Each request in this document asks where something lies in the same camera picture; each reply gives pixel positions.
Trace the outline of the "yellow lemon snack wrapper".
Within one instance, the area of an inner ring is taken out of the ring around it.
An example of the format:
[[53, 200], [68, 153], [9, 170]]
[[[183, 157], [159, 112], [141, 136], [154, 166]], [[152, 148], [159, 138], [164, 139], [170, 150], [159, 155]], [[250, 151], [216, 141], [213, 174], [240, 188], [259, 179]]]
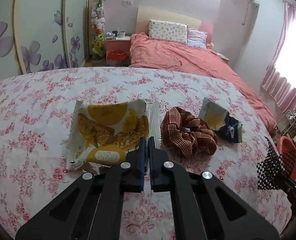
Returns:
[[67, 169], [85, 163], [115, 165], [139, 148], [141, 139], [154, 137], [160, 145], [160, 104], [151, 99], [91, 105], [77, 101], [66, 149]]

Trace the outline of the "pink floral tablecloth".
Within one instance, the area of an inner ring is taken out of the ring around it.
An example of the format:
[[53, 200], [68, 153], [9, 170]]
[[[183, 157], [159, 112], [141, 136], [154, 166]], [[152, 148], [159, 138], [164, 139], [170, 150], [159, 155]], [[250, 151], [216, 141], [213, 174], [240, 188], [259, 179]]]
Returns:
[[64, 157], [75, 103], [105, 105], [151, 99], [164, 115], [181, 107], [198, 115], [204, 98], [242, 122], [242, 142], [219, 140], [211, 156], [173, 161], [199, 174], [210, 171], [267, 221], [283, 231], [291, 205], [282, 191], [257, 188], [256, 165], [268, 152], [269, 133], [246, 98], [227, 81], [137, 68], [78, 68], [0, 81], [0, 224], [17, 230], [76, 178]]

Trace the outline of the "white floral pillow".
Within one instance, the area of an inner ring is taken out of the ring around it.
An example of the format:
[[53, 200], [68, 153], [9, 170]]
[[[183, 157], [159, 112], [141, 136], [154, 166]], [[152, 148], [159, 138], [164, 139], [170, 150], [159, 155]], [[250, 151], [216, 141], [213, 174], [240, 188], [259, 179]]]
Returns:
[[149, 38], [187, 44], [188, 26], [180, 23], [149, 20]]

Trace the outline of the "striped pink pillow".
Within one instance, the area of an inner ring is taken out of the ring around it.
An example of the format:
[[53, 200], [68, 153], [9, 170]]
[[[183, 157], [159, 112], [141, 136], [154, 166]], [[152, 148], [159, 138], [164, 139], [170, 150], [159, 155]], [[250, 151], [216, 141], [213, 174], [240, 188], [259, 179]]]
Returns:
[[188, 28], [187, 45], [190, 47], [200, 48], [206, 50], [206, 41], [208, 34], [203, 31]]

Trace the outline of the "stuffed toys hanging column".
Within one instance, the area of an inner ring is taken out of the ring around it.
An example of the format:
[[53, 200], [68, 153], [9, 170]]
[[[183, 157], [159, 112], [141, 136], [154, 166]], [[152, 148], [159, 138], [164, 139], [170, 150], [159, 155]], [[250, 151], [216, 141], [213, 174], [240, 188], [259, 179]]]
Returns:
[[105, 55], [105, 10], [104, 0], [95, 0], [91, 10], [92, 58], [94, 61], [104, 59]]

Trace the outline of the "navy yellow small wrapper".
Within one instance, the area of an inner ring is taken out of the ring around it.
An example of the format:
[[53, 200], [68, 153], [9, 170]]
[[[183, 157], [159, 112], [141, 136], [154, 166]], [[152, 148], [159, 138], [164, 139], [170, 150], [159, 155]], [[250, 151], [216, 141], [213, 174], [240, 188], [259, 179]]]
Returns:
[[209, 98], [204, 98], [198, 117], [217, 135], [231, 143], [242, 142], [242, 122]]

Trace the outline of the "red bin under nightstand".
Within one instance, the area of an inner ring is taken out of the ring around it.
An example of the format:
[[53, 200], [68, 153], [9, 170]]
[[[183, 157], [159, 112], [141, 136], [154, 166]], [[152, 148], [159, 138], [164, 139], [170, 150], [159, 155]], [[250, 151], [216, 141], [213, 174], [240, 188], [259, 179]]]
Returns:
[[112, 50], [107, 53], [106, 61], [109, 66], [123, 66], [128, 55], [122, 50]]

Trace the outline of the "orange plastic laundry basket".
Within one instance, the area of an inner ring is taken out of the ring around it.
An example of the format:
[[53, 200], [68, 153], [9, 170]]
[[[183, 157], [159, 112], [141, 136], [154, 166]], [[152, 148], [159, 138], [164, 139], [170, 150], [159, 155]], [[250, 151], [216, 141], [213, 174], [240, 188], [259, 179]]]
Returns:
[[288, 137], [281, 137], [277, 142], [277, 150], [283, 162], [285, 172], [296, 180], [296, 147]]

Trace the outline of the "bed with coral duvet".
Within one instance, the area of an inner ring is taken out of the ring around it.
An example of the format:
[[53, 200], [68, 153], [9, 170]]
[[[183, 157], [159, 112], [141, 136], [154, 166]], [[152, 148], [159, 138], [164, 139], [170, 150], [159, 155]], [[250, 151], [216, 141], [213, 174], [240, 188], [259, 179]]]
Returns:
[[249, 87], [236, 72], [211, 49], [190, 47], [172, 41], [149, 38], [149, 20], [174, 21], [192, 24], [193, 27], [207, 30], [208, 25], [189, 16], [153, 7], [139, 7], [136, 31], [131, 36], [131, 67], [164, 69], [200, 76], [214, 77], [231, 82], [247, 99], [257, 116], [262, 120], [271, 135], [276, 133], [277, 122], [266, 103]]

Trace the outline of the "floral sliding wardrobe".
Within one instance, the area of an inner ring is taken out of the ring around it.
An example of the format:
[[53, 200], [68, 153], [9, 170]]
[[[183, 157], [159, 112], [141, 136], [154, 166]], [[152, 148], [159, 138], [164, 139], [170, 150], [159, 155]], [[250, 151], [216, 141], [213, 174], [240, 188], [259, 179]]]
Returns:
[[0, 81], [82, 67], [89, 0], [0, 0]]

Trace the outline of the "pink nightstand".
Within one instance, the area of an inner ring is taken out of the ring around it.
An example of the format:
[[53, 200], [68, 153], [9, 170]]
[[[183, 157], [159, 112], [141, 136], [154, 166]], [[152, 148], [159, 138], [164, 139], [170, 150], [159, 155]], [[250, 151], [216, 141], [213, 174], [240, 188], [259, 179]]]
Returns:
[[114, 39], [106, 39], [106, 57], [107, 53], [112, 50], [122, 50], [128, 55], [128, 60], [130, 59], [130, 47], [131, 47], [131, 37], [117, 37]]
[[218, 52], [216, 52], [216, 55], [218, 57], [220, 57], [226, 64], [229, 63], [229, 59], [226, 56], [224, 56], [224, 55], [222, 55], [221, 53], [218, 53]]

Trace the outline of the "black mesh mat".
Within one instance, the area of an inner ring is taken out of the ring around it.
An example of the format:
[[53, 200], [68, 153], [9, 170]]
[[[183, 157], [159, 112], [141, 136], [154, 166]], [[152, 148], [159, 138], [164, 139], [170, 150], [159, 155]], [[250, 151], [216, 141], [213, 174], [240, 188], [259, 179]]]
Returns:
[[265, 159], [256, 165], [258, 189], [259, 190], [280, 190], [280, 175], [285, 171], [280, 155], [275, 151], [273, 144], [268, 142], [268, 152]]

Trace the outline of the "pink window curtain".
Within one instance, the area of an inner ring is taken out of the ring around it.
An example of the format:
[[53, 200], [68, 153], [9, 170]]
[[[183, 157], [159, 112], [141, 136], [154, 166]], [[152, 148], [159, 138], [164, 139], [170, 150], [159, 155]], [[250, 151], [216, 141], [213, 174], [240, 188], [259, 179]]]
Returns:
[[284, 3], [280, 38], [261, 87], [281, 111], [296, 111], [296, 6], [291, 3]]

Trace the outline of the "brown knitted scrunchie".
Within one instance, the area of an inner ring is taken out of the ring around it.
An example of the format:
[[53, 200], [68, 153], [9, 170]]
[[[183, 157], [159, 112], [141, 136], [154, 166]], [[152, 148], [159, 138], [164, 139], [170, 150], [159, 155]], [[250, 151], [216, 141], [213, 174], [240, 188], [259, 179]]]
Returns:
[[203, 120], [179, 107], [166, 112], [160, 132], [165, 147], [176, 149], [188, 159], [198, 153], [213, 155], [217, 150], [215, 132]]

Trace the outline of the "pink left nightstand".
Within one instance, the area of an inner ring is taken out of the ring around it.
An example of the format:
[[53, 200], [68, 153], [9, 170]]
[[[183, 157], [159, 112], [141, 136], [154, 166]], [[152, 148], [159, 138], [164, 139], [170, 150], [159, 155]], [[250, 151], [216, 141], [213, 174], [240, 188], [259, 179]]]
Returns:
[[130, 59], [130, 47], [131, 47], [131, 37], [117, 37], [114, 39], [106, 39], [106, 57], [107, 53], [112, 50], [122, 50], [128, 55], [128, 60]]

